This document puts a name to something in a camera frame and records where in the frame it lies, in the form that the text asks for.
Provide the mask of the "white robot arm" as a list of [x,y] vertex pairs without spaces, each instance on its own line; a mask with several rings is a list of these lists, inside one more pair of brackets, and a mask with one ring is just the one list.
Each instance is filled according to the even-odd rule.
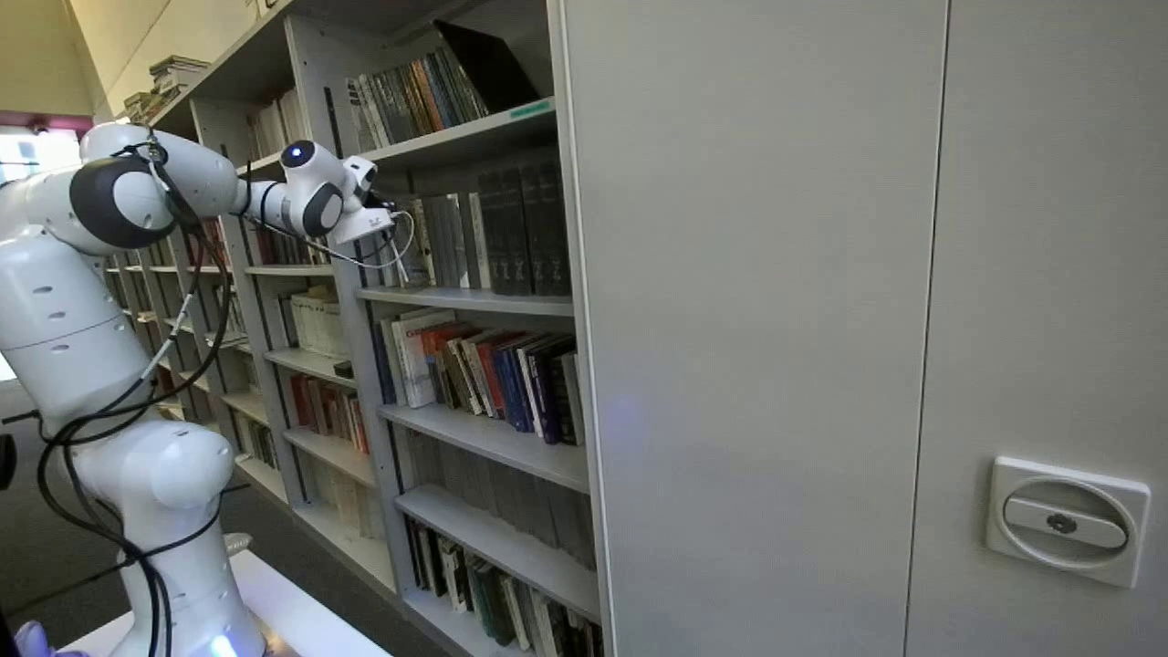
[[220,524],[232,444],[157,412],[157,359],[99,259],[220,214],[360,241],[394,223],[370,176],[370,162],[296,139],[275,180],[246,180],[192,139],[99,123],[78,168],[0,191],[0,354],[41,417],[45,461],[79,489],[67,517],[120,556],[133,627],[108,657],[263,657],[268,644]]

